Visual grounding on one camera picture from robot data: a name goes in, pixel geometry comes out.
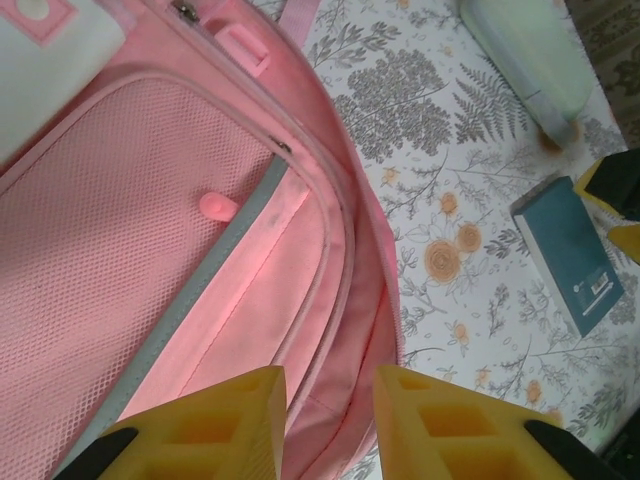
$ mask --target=blue book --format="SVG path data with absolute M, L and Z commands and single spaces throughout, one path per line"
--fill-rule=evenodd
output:
M 554 180 L 513 218 L 556 305 L 584 337 L 624 289 L 571 178 Z

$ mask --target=pink backpack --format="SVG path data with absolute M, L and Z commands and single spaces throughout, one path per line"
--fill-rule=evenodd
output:
M 2 1 L 34 48 L 84 15 L 51 0 L 30 33 Z M 0 177 L 0 478 L 50 477 L 119 418 L 268 364 L 282 478 L 339 477 L 401 341 L 392 234 L 331 100 L 242 0 L 101 7 L 126 41 Z

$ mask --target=backpack strap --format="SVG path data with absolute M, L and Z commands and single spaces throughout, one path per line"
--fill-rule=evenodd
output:
M 280 17 L 280 27 L 302 48 L 321 0 L 288 0 Z

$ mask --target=pink plastic clip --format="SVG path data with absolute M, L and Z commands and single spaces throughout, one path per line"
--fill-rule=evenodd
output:
M 215 39 L 231 57 L 254 77 L 269 66 L 269 50 L 256 36 L 239 23 L 222 28 Z
M 216 192 L 205 193 L 200 199 L 200 212 L 210 220 L 230 222 L 239 209 L 236 202 Z

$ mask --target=table surface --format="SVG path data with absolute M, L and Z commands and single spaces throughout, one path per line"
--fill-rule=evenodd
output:
M 275 17 L 282 8 L 254 1 Z M 625 144 L 594 74 L 579 139 L 549 151 L 453 2 L 323 0 L 303 50 L 395 232 L 406 366 L 548 412 L 596 448 L 640 397 L 640 268 L 592 209 L 627 293 L 574 337 L 509 207 L 548 175 L 575 179 Z M 377 449 L 345 478 L 382 478 Z

